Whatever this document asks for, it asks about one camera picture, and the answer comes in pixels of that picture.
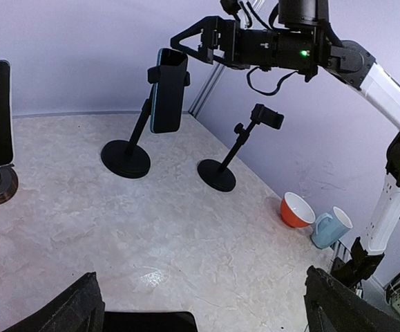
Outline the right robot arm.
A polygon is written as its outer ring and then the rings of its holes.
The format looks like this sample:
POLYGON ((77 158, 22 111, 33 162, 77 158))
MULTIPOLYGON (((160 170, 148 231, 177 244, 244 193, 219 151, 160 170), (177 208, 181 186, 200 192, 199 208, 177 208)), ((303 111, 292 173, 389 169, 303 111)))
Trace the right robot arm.
POLYGON ((353 223, 352 258, 336 278, 372 276, 400 220, 400 84, 364 45, 340 38, 327 1, 276 1, 267 19, 223 1, 171 38, 191 59, 224 68, 200 114, 219 138, 244 106, 284 116, 242 155, 275 193, 294 192, 315 213, 336 205, 353 223))

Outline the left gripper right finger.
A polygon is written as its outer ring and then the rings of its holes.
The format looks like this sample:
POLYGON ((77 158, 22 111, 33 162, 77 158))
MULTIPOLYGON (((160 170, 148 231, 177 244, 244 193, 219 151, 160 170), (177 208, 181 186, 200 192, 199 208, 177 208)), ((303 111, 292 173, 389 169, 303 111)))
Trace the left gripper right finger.
POLYGON ((304 295, 309 331, 400 331, 400 320, 358 297, 323 269, 307 269, 304 295))

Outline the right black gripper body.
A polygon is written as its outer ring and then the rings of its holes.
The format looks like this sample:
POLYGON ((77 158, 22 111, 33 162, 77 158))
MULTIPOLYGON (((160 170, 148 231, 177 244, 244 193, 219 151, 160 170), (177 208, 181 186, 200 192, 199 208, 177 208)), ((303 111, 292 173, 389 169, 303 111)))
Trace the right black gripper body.
POLYGON ((208 16, 200 20, 199 60, 212 64, 217 62, 228 68, 245 70, 238 54, 240 26, 237 21, 208 16))

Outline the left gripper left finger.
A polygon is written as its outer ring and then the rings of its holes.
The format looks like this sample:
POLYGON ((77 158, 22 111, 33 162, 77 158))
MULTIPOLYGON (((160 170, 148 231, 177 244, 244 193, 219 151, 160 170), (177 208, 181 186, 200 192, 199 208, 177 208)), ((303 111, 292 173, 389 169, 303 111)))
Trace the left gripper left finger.
POLYGON ((105 303, 95 272, 82 275, 43 308, 7 331, 102 331, 105 303))

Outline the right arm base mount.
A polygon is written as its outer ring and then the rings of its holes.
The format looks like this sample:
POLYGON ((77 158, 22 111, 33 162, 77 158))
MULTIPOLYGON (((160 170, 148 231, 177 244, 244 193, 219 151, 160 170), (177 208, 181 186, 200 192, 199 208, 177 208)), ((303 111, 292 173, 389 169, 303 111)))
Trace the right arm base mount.
POLYGON ((360 240, 361 238, 357 237, 351 247, 351 259, 344 262, 336 258, 330 272, 333 278, 347 288, 354 288, 362 280, 369 279, 385 257, 384 253, 380 255, 370 255, 368 251, 363 248, 360 240))

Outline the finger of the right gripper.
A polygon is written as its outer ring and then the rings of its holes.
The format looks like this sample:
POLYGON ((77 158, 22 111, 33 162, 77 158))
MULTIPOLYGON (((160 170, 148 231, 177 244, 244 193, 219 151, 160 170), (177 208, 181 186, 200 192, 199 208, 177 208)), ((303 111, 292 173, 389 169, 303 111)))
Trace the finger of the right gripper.
POLYGON ((218 16, 205 17, 171 38, 170 46, 206 64, 213 64, 214 51, 218 49, 219 35, 218 16), (181 42, 190 37, 199 35, 200 45, 197 50, 182 45, 181 42))

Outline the black gooseneck phone stand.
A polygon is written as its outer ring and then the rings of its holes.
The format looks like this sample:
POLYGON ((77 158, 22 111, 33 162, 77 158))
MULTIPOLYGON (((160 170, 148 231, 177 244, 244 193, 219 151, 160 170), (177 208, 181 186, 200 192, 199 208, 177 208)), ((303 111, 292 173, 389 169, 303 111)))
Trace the black gooseneck phone stand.
POLYGON ((178 66, 157 65, 148 69, 148 83, 152 85, 149 97, 145 99, 140 116, 129 140, 112 140, 104 145, 101 159, 114 174, 123 178, 141 178, 148 174, 151 159, 147 152, 138 145, 138 141, 151 115, 153 97, 159 87, 173 84, 184 89, 190 85, 190 74, 184 64, 178 66))

